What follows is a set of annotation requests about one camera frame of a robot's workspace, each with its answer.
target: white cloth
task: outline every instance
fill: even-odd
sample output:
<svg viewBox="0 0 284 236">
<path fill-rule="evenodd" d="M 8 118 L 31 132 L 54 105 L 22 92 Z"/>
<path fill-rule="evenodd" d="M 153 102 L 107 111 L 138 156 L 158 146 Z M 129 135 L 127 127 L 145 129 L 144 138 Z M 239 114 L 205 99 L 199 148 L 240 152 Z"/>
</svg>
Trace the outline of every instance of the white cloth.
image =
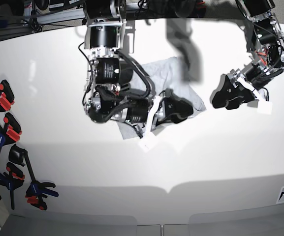
<svg viewBox="0 0 284 236">
<path fill-rule="evenodd" d="M 150 79 L 155 85 L 156 94 L 159 95 L 166 89 L 172 89 L 173 93 L 188 100 L 193 105 L 194 113 L 190 118 L 193 118 L 205 111 L 205 105 L 202 99 L 189 85 L 189 69 L 185 62 L 179 58 L 169 58 L 146 64 L 142 66 L 145 72 L 148 73 Z M 140 77 L 134 73 L 130 82 L 131 89 L 138 89 L 145 91 L 145 85 Z M 130 139 L 136 137 L 136 132 L 126 124 L 118 123 L 123 139 Z"/>
</svg>

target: cable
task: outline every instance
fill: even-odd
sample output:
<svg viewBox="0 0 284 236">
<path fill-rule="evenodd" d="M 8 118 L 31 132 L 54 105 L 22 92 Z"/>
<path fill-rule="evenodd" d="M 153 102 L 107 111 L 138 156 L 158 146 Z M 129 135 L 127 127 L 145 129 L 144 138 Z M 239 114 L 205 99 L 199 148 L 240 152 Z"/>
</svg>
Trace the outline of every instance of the cable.
<svg viewBox="0 0 284 236">
<path fill-rule="evenodd" d="M 135 13 L 134 13 L 134 16 L 135 16 L 135 18 L 138 20 L 138 17 L 140 16 L 140 13 L 141 13 L 141 11 L 142 11 L 142 6 L 140 5 L 140 3 L 142 3 L 141 5 L 143 5 L 144 3 L 145 3 L 145 0 L 140 0 L 138 3 L 137 3 L 137 5 L 138 5 L 138 7 L 139 7 L 139 10 L 138 11 L 136 11 L 137 12 L 137 16 L 135 15 Z"/>
<path fill-rule="evenodd" d="M 82 42 L 79 46 L 78 46 L 78 50 L 84 55 L 84 57 L 86 58 L 86 60 L 88 61 L 88 64 L 91 65 L 91 62 L 89 61 L 88 57 L 85 55 L 85 53 L 81 50 L 81 46 L 84 44 L 85 42 Z"/>
<path fill-rule="evenodd" d="M 264 89 L 264 90 L 266 91 L 266 96 L 265 96 L 265 98 L 266 98 L 266 101 L 269 102 L 269 101 L 270 101 L 269 90 L 266 89 L 266 88 L 262 88 L 262 89 Z"/>
<path fill-rule="evenodd" d="M 274 65 L 272 65 L 267 71 L 263 71 L 261 74 L 259 74 L 255 79 L 252 81 L 257 81 L 258 79 L 262 78 L 266 73 L 270 72 L 277 64 L 279 63 L 279 60 L 277 60 Z"/>
<path fill-rule="evenodd" d="M 105 117 L 103 117 L 103 122 L 106 123 L 108 120 L 111 119 L 112 116 L 114 116 L 116 113 L 119 113 L 121 111 L 123 111 L 124 109 L 126 108 L 132 108 L 134 107 L 135 105 L 137 104 L 136 101 L 130 101 L 130 102 L 127 102 L 127 103 L 124 103 L 124 104 L 121 104 L 117 107 L 115 107 L 114 109 L 111 110 L 111 112 L 106 115 Z"/>
<path fill-rule="evenodd" d="M 13 15 L 1 15 L 0 14 L 0 17 L 12 18 L 12 19 L 35 19 L 35 18 L 38 18 L 40 16 L 53 15 L 53 14 L 56 14 L 56 13 L 61 12 L 61 11 L 69 10 L 69 9 L 77 7 L 78 5 L 83 4 L 83 3 L 85 3 L 85 0 L 80 0 L 80 1 L 75 2 L 75 3 L 73 3 L 73 4 L 69 5 L 69 6 L 63 7 L 61 9 L 59 9 L 59 10 L 51 11 L 51 12 L 40 14 L 40 15 L 34 15 L 34 16 L 33 15 L 31 15 L 31 16 L 13 16 Z"/>
<path fill-rule="evenodd" d="M 31 15 L 36 16 L 37 10 L 33 9 L 31 11 Z M 39 24 L 38 19 L 32 18 L 29 20 L 29 22 L 23 19 L 23 21 L 27 22 L 36 33 L 42 32 L 42 26 Z"/>
<path fill-rule="evenodd" d="M 269 80 L 269 79 L 272 79 L 274 77 L 281 75 L 283 72 L 284 72 L 284 70 L 281 68 L 281 69 L 277 70 L 276 72 L 274 72 L 270 75 L 262 76 L 261 79 L 266 81 L 266 80 Z"/>
<path fill-rule="evenodd" d="M 87 62 L 88 62 L 88 64 L 89 64 L 89 66 L 90 66 L 90 68 L 91 68 L 91 80 L 90 80 L 90 83 L 89 83 L 89 85 L 87 86 L 86 91 L 85 91 L 84 96 L 83 96 L 83 100 L 82 100 L 83 106 L 85 105 L 84 100 L 85 100 L 86 94 L 89 93 L 89 91 L 91 90 L 92 81 L 93 81 L 93 72 L 94 72 L 93 66 L 92 66 L 91 62 L 89 61 L 89 59 L 88 59 L 88 57 L 86 56 L 86 54 L 81 50 L 81 46 L 82 46 L 84 43 L 85 43 L 85 42 L 82 42 L 82 43 L 78 46 L 78 50 L 84 55 L 84 57 L 86 58 L 86 60 L 87 60 Z"/>
<path fill-rule="evenodd" d="M 130 92 L 121 92 L 120 95 L 129 96 L 130 98 L 133 98 L 133 99 L 146 99 L 151 93 L 151 85 L 148 82 L 148 80 L 141 73 L 141 71 L 137 68 L 137 66 L 126 55 L 124 55 L 120 51 L 116 51 L 115 53 L 118 54 L 120 57 L 122 57 L 126 61 L 126 63 L 132 67 L 132 69 L 137 73 L 137 75 L 141 78 L 141 80 L 146 86 L 146 91 L 143 93 L 143 95 L 137 95 L 137 94 L 133 94 Z"/>
</svg>

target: white table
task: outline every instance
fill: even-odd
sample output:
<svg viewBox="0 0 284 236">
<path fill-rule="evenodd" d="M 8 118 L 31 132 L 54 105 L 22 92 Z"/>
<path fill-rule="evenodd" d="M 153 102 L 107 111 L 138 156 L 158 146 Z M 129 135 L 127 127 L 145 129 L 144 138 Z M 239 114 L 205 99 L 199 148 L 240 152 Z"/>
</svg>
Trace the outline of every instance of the white table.
<svg viewBox="0 0 284 236">
<path fill-rule="evenodd" d="M 11 213 L 58 220 L 61 213 L 74 214 L 66 215 L 71 220 L 75 214 L 131 216 L 133 224 L 182 224 L 193 214 L 275 204 L 284 186 L 284 74 L 267 86 L 274 103 L 271 116 L 246 105 L 213 109 L 210 96 L 221 75 L 251 61 L 244 33 L 226 21 L 192 20 L 191 27 L 198 50 L 192 64 L 201 69 L 201 82 L 192 87 L 208 110 L 165 129 L 149 153 L 138 139 L 123 141 L 114 122 L 95 124 L 85 115 L 87 62 L 77 46 L 86 27 L 0 42 L 0 81 L 11 84 L 11 112 L 23 130 L 18 146 L 29 151 L 36 178 L 53 181 L 60 194 L 45 200 L 46 212 L 30 206 L 25 199 L 30 178 L 21 168 L 27 178 L 15 191 Z M 136 22 L 132 56 L 140 64 L 178 55 L 166 39 L 166 20 L 152 21 L 151 27 Z M 0 172 L 9 149 L 2 150 Z M 8 191 L 0 191 L 10 209 Z"/>
</svg>

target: floor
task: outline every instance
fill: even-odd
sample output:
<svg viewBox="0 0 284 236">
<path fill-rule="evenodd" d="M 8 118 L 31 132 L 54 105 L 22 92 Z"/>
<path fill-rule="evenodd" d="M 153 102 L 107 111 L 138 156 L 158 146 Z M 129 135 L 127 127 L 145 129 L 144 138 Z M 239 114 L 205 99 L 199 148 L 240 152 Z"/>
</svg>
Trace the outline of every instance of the floor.
<svg viewBox="0 0 284 236">
<path fill-rule="evenodd" d="M 139 0 L 128 0 L 130 2 L 137 2 Z M 219 19 L 241 19 L 242 16 L 236 7 L 235 0 L 205 0 L 207 3 L 206 18 L 219 18 Z M 274 0 L 276 13 L 280 23 L 284 24 L 284 0 Z M 81 25 L 81 20 L 68 22 L 66 25 L 78 26 Z M 8 218 L 8 212 L 3 204 L 0 202 L 0 225 L 3 226 Z"/>
</svg>

